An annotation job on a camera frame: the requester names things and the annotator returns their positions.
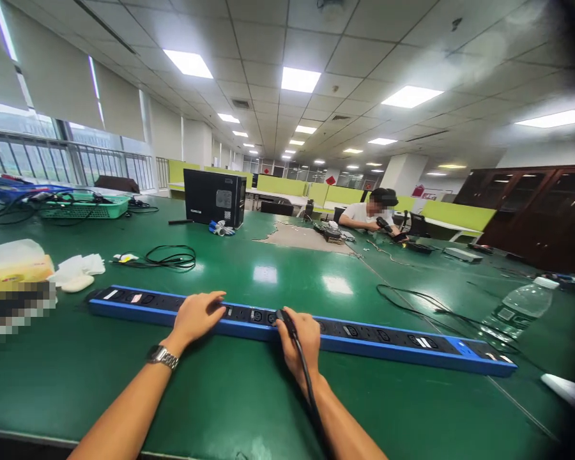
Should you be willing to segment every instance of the green workbench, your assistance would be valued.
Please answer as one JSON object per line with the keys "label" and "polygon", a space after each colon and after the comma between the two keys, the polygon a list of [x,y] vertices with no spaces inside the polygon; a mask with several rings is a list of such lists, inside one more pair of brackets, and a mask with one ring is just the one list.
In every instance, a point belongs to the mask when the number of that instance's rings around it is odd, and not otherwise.
{"label": "green workbench", "polygon": [[[391,306],[376,285],[424,291],[460,313],[483,318],[500,299],[466,278],[498,296],[528,282],[519,275],[502,277],[492,263],[472,267],[441,254],[421,256],[380,236],[378,243],[396,260],[412,265],[393,263],[360,235],[352,245],[363,259],[259,243],[253,240],[273,232],[276,220],[310,224],[257,212],[246,213],[235,236],[221,238],[200,224],[168,226],[168,220],[184,217],[183,201],[144,200],[160,211],[66,229],[36,218],[0,228],[0,244],[31,238],[56,264],[95,252],[108,262],[113,254],[161,244],[187,244],[197,254],[196,268],[188,273],[107,263],[106,273],[90,288],[58,294],[47,317],[34,318],[31,326],[6,337],[0,343],[1,436],[78,441],[135,376],[148,348],[167,335],[166,327],[90,315],[83,300],[92,289],[121,284],[179,294],[224,290],[235,303],[289,305],[320,316],[437,332],[424,319]],[[366,246],[371,250],[363,251]],[[513,270],[528,269],[497,259]],[[575,296],[559,293],[546,317],[524,334],[531,358],[547,355],[541,364],[552,371],[570,370],[566,360],[575,342],[568,338],[574,327],[569,317],[575,320]],[[552,335],[560,349],[546,348]],[[566,407],[539,382],[540,371],[515,361],[520,370],[505,379],[324,351],[319,365],[389,458],[522,459],[556,442],[555,420]],[[223,336],[205,338],[186,352],[144,451],[197,459],[321,455],[279,344]]]}

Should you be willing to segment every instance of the plastic bottle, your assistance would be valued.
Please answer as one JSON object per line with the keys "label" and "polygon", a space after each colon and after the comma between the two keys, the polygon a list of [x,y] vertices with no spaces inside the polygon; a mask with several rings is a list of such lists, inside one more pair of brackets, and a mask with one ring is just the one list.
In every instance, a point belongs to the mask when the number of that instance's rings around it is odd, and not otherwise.
{"label": "plastic bottle", "polygon": [[484,325],[480,329],[502,342],[517,339],[533,321],[547,311],[551,305],[553,290],[557,287],[557,282],[538,277],[532,284],[511,291],[496,310],[483,320]]}

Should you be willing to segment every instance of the bottle cap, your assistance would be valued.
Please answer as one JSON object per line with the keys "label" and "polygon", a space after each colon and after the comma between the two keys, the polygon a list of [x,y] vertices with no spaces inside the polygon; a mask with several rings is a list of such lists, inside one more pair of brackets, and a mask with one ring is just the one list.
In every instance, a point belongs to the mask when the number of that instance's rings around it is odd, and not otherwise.
{"label": "bottle cap", "polygon": [[543,286],[544,288],[548,288],[548,289],[556,289],[560,285],[560,283],[552,281],[552,280],[544,278],[544,277],[535,278],[534,283],[538,284],[539,286]]}

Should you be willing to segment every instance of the green plastic basket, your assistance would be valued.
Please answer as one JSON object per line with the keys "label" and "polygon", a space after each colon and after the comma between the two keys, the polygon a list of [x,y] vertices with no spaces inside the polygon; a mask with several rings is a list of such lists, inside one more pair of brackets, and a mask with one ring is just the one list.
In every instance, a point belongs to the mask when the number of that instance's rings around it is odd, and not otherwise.
{"label": "green plastic basket", "polygon": [[[75,200],[91,200],[91,194],[72,194]],[[40,210],[40,216],[45,219],[116,219],[128,210],[127,196],[105,197],[113,203],[56,203],[47,201]]]}

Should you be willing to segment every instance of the person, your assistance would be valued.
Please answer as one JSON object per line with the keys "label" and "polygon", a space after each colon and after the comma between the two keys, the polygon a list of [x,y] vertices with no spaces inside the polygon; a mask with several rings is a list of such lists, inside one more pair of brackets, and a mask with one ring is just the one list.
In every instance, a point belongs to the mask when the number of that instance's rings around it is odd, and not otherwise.
{"label": "person", "polygon": [[[172,332],[160,342],[165,353],[172,355],[174,359],[161,359],[145,364],[72,451],[68,457],[70,460],[126,460],[135,459],[139,455],[162,394],[176,366],[175,360],[222,318],[226,311],[226,308],[220,305],[224,295],[225,292],[215,291],[188,296],[179,308]],[[296,313],[287,307],[285,310],[296,326],[309,369],[314,398],[335,458],[387,460],[385,454],[341,404],[327,380],[319,373],[319,323],[309,314]],[[289,338],[288,330],[282,321],[277,321],[277,328],[287,367],[307,398],[307,384],[295,344]]]}
{"label": "person", "polygon": [[375,188],[371,192],[371,199],[368,203],[353,203],[350,204],[339,217],[339,224],[342,226],[350,227],[353,229],[368,230],[369,232],[376,232],[380,230],[377,225],[377,217],[383,217],[390,228],[392,233],[390,236],[397,236],[400,230],[394,224],[392,214],[388,209],[398,203],[396,199],[396,192],[391,188]]}

